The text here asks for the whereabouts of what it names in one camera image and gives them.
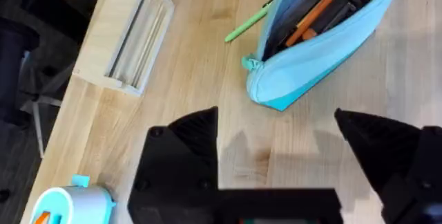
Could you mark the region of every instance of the screw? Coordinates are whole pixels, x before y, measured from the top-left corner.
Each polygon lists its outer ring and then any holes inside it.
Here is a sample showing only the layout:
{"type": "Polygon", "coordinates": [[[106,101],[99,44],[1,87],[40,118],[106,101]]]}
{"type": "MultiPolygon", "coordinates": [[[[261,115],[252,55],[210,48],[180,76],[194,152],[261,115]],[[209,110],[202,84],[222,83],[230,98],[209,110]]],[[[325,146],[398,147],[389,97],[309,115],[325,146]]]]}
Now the screw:
{"type": "Polygon", "coordinates": [[[207,190],[207,189],[210,189],[212,187],[212,185],[211,185],[209,180],[201,179],[201,180],[198,181],[198,187],[200,189],[207,190]]]}
{"type": "Polygon", "coordinates": [[[158,138],[163,134],[163,128],[162,127],[152,127],[149,131],[149,135],[154,138],[158,138]]]}
{"type": "Polygon", "coordinates": [[[135,183],[135,188],[140,191],[146,191],[151,186],[151,182],[148,179],[140,179],[135,183]]]}

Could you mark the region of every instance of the orange pen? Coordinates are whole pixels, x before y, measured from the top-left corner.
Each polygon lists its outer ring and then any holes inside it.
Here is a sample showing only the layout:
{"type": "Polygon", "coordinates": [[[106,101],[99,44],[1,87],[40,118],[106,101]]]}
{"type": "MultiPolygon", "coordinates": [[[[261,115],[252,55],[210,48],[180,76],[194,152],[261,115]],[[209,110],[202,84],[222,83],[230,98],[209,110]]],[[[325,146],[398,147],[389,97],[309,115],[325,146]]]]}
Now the orange pen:
{"type": "Polygon", "coordinates": [[[295,33],[285,42],[287,47],[295,44],[296,40],[302,36],[302,34],[310,27],[310,25],[319,17],[322,11],[332,2],[333,0],[320,0],[314,7],[305,15],[305,17],[296,25],[297,29],[295,33]]]}

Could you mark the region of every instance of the black robotic claw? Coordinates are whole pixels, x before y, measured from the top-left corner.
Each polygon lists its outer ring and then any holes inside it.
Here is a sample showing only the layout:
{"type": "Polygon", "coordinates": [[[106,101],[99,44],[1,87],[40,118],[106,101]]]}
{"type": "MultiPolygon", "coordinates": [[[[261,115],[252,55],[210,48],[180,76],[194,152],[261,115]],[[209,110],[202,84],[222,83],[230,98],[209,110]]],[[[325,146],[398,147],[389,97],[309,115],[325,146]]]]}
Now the black robotic claw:
{"type": "Polygon", "coordinates": [[[217,131],[217,107],[149,129],[128,203],[135,224],[343,222],[334,189],[219,190],[217,131]]]}
{"type": "Polygon", "coordinates": [[[442,223],[442,128],[342,111],[335,118],[368,181],[383,202],[387,224],[442,223]]]}

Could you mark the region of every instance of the office chair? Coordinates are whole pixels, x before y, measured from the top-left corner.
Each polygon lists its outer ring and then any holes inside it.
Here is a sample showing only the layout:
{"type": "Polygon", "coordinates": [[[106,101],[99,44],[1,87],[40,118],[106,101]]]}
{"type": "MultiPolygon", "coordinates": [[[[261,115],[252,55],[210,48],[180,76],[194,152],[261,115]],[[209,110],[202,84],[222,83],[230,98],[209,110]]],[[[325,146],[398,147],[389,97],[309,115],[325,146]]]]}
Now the office chair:
{"type": "Polygon", "coordinates": [[[22,129],[29,125],[30,115],[15,107],[21,60],[38,45],[33,29],[0,18],[0,120],[22,129]]]}
{"type": "Polygon", "coordinates": [[[0,18],[0,120],[25,129],[30,123],[30,116],[33,116],[39,154],[43,158],[39,104],[61,106],[61,100],[48,97],[47,94],[55,92],[69,79],[74,63],[55,75],[39,90],[35,83],[35,68],[29,59],[30,51],[38,45],[39,35],[33,29],[0,18]],[[32,97],[20,109],[16,109],[18,81],[20,75],[26,71],[30,73],[32,97]]]}

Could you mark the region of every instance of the orange marker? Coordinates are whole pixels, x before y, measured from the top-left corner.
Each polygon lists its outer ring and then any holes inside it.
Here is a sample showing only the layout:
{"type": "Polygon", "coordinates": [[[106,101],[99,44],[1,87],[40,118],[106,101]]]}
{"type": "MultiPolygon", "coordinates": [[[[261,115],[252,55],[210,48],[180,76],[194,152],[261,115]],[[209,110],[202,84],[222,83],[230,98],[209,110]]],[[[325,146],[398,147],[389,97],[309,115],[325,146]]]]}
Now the orange marker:
{"type": "Polygon", "coordinates": [[[41,216],[35,221],[34,224],[46,224],[49,221],[49,212],[43,212],[41,216]]]}
{"type": "Polygon", "coordinates": [[[315,37],[318,33],[312,28],[308,28],[304,34],[302,34],[302,40],[307,41],[308,39],[312,39],[315,37]]]}
{"type": "Polygon", "coordinates": [[[333,0],[320,0],[314,7],[305,15],[305,17],[296,25],[297,29],[295,33],[288,38],[285,42],[287,47],[294,45],[296,40],[304,34],[304,32],[310,27],[310,25],[319,17],[322,11],[332,2],[333,0]]]}

